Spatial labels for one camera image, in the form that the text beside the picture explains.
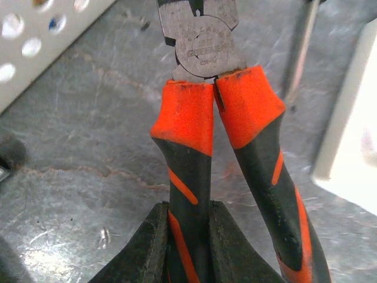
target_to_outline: white plastic object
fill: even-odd
[[[312,180],[377,215],[377,19],[364,28]]]
[[[0,0],[0,113],[113,2]]]

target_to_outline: metal pliers head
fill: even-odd
[[[235,0],[157,0],[168,45],[176,47],[175,81],[201,82],[238,69],[246,60],[236,50]]]

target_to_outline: pliers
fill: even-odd
[[[151,136],[163,152],[170,201],[156,205],[128,245],[90,283],[330,283],[325,255],[284,165],[285,104],[261,67],[246,67],[232,37],[235,0],[158,0],[178,66],[163,88]],[[214,83],[204,80],[214,78]],[[266,222],[277,274],[224,204],[210,200],[213,100]]]
[[[285,104],[262,68],[246,68],[235,47],[236,1],[158,0],[158,11],[178,61],[173,80],[163,88],[160,116],[151,129],[170,177],[170,281],[211,280],[208,223],[215,98],[283,276],[290,283],[330,282],[320,242],[280,150]],[[205,83],[208,78],[214,78],[214,84]]]

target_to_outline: metal sheet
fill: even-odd
[[[281,95],[301,0],[238,0],[235,42]],[[140,31],[124,11],[152,20]],[[313,185],[309,171],[375,0],[320,7],[294,113],[281,141],[286,164],[321,240],[334,282],[377,280],[377,218]],[[27,152],[0,183],[0,276],[87,282],[168,198],[164,158],[149,136],[160,91],[176,66],[157,5],[119,0],[0,117]],[[278,270],[262,217],[216,115],[212,197],[226,203],[250,243]]]

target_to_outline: orange handle grip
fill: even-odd
[[[283,276],[290,283],[330,283],[322,247],[280,151],[284,103],[261,67],[225,76],[216,86],[221,119],[273,239]]]
[[[168,81],[151,136],[166,158],[170,177],[169,280],[213,282],[208,241],[213,86]]]

